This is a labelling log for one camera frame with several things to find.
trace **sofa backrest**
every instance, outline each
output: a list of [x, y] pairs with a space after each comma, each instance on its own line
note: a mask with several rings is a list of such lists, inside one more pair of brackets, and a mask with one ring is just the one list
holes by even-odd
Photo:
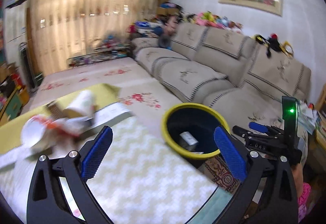
[[194, 61], [226, 74], [238, 86], [256, 45], [249, 36], [210, 27]]
[[178, 31], [171, 41], [173, 51], [182, 54], [190, 60], [194, 59], [197, 49], [202, 45], [208, 27], [191, 23], [178, 25]]
[[305, 100], [310, 91], [311, 70], [283, 52], [275, 52], [272, 49], [270, 51], [271, 57], [268, 58], [266, 47], [257, 46], [241, 85], [247, 82], [278, 101], [281, 101], [282, 96]]

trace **patterned rug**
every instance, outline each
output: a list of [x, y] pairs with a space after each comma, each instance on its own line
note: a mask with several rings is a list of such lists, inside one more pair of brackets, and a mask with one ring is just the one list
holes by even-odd
[[235, 193], [241, 183], [232, 176], [221, 155], [206, 160], [199, 170], [231, 194]]

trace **curtain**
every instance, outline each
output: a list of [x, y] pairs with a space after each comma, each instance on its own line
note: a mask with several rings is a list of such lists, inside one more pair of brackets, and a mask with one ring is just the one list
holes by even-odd
[[67, 69], [67, 59], [85, 54], [111, 33], [126, 37], [137, 19], [155, 13], [155, 0], [28, 0], [35, 56], [44, 75]]

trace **paper cup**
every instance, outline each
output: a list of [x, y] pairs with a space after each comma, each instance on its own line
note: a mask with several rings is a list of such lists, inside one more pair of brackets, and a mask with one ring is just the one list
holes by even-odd
[[21, 141], [25, 147], [36, 153], [49, 148], [52, 143], [50, 131], [46, 128], [46, 124], [33, 117], [24, 124]]
[[68, 118], [94, 115], [95, 96], [90, 90], [83, 90], [71, 104], [63, 110]]

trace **beige sofa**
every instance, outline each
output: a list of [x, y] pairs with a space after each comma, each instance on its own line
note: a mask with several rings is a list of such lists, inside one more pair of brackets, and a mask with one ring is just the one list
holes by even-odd
[[[304, 100], [310, 88], [309, 68], [282, 52], [232, 31], [190, 23], [178, 26], [172, 50], [157, 47], [157, 39], [138, 38], [135, 60], [183, 102], [207, 105], [234, 125], [248, 129], [255, 121], [281, 126], [283, 95]], [[307, 132], [298, 128], [307, 157]]]

